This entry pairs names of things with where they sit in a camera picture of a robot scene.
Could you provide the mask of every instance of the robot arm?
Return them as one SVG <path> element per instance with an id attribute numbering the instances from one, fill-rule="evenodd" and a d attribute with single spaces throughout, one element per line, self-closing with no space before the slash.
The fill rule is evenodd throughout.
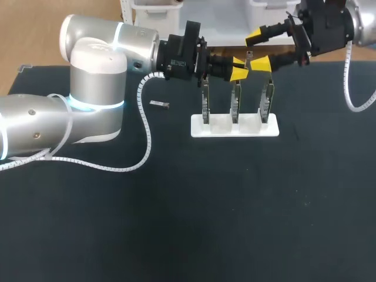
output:
<path id="1" fill-rule="evenodd" d="M 184 36 L 170 35 L 162 41 L 151 29 L 68 16 L 59 44 L 63 58 L 71 65 L 67 101 L 72 112 L 61 98 L 27 94 L 1 97 L 0 160 L 62 143 L 115 138 L 122 127 L 127 71 L 143 75 L 163 72 L 166 79 L 196 77 L 198 86 L 207 75 L 227 81 L 247 77 L 243 62 L 211 56 L 199 32 L 199 23 L 188 22 Z"/>
<path id="2" fill-rule="evenodd" d="M 77 40 L 90 37 L 124 52 L 131 72 L 146 75 L 159 71 L 166 79 L 191 80 L 195 76 L 199 86 L 207 75 L 226 81 L 246 78 L 248 70 L 239 65 L 236 58 L 211 56 L 204 37 L 199 37 L 200 26 L 200 23 L 188 21 L 184 36 L 170 35 L 167 41 L 163 41 L 152 29 L 70 15 L 61 27 L 60 50 L 63 58 L 70 62 Z"/>
<path id="3" fill-rule="evenodd" d="M 277 71 L 294 62 L 305 66 L 309 65 L 310 56 L 344 48 L 350 41 L 358 46 L 376 43 L 376 2 L 347 0 L 345 8 L 340 9 L 323 0 L 302 0 L 296 16 L 289 15 L 284 23 L 260 27 L 246 43 L 253 46 L 283 33 L 293 37 L 295 51 L 255 60 L 255 69 Z"/>

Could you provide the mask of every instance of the white container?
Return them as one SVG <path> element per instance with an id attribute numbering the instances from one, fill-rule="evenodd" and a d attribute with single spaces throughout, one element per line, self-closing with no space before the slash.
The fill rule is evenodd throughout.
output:
<path id="1" fill-rule="evenodd" d="M 276 25 L 287 19 L 286 11 L 293 13 L 300 0 L 246 0 L 247 16 L 251 31 L 260 26 Z"/>
<path id="2" fill-rule="evenodd" d="M 136 11 L 135 25 L 156 29 L 162 39 L 179 33 L 183 3 L 175 0 L 132 0 L 131 3 Z"/>

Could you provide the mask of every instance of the white stand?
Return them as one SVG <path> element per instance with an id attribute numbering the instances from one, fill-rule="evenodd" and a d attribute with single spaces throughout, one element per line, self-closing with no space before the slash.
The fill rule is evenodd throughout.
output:
<path id="1" fill-rule="evenodd" d="M 280 134 L 277 117 L 269 114 L 268 123 L 262 123 L 258 113 L 239 114 L 239 123 L 233 124 L 230 114 L 210 115 L 210 124 L 205 125 L 202 115 L 191 117 L 192 137 L 276 137 Z"/>

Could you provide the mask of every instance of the black mount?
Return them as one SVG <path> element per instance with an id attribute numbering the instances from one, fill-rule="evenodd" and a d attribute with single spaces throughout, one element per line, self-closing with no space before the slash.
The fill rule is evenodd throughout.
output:
<path id="1" fill-rule="evenodd" d="M 184 36 L 170 35 L 168 41 L 160 41 L 157 56 L 157 71 L 167 80 L 197 78 L 201 87 L 207 75 L 229 81 L 233 71 L 233 58 L 211 56 L 204 37 L 199 37 L 201 24 L 187 21 Z"/>

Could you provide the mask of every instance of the blue led ring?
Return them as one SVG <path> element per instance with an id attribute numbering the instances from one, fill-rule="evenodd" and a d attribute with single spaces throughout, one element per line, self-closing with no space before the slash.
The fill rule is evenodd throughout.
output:
<path id="1" fill-rule="evenodd" d="M 0 113 L 0 132 L 2 136 L 2 155 L 0 160 L 4 160 L 8 154 L 8 134 L 6 132 L 6 123 L 5 119 Z"/>

